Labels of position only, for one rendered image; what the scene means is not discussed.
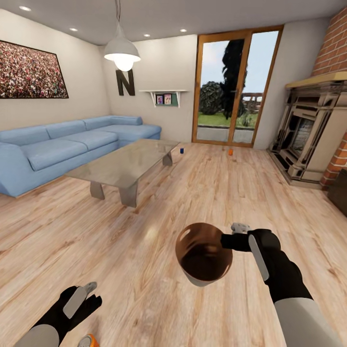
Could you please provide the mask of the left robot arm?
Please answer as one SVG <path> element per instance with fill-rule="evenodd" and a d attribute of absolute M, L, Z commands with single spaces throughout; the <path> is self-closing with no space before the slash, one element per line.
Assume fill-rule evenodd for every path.
<path fill-rule="evenodd" d="M 102 305 L 101 297 L 96 297 L 95 294 L 86 299 L 96 288 L 96 281 L 91 281 L 84 287 L 68 287 L 13 347 L 59 347 L 67 332 L 72 331 Z"/>

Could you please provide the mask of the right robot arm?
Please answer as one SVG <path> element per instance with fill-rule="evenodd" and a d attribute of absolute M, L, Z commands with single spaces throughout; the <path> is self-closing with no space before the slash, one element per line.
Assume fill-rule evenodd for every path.
<path fill-rule="evenodd" d="M 252 252 L 269 287 L 287 347 L 344 347 L 303 283 L 300 268 L 290 261 L 270 229 L 252 230 L 233 222 L 223 234 L 223 248 Z"/>

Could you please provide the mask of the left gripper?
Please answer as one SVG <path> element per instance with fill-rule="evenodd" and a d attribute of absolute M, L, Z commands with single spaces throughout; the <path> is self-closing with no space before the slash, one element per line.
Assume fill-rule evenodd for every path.
<path fill-rule="evenodd" d="M 68 329 L 68 332 L 72 331 L 76 326 L 78 326 L 82 321 L 84 321 L 88 316 L 90 316 L 102 305 L 101 297 L 100 296 L 96 297 L 95 294 L 93 294 L 91 297 L 86 299 L 86 301 L 87 301 L 87 308 L 85 312 L 83 313 L 81 317 L 74 320 L 74 323 Z"/>

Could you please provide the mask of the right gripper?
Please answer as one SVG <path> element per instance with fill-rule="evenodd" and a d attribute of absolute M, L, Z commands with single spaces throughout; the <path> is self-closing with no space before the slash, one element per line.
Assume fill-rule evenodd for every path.
<path fill-rule="evenodd" d="M 221 243 L 223 248 L 235 249 L 236 251 L 244 251 L 244 249 L 240 246 L 240 237 L 242 234 L 223 234 Z"/>

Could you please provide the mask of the trash can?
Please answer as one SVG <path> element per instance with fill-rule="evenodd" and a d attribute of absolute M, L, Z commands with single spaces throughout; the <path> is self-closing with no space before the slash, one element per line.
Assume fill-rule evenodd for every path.
<path fill-rule="evenodd" d="M 181 240 L 181 235 L 190 229 Z M 223 248 L 224 233 L 208 223 L 185 227 L 175 243 L 177 261 L 191 283 L 203 287 L 223 278 L 231 268 L 232 249 Z"/>

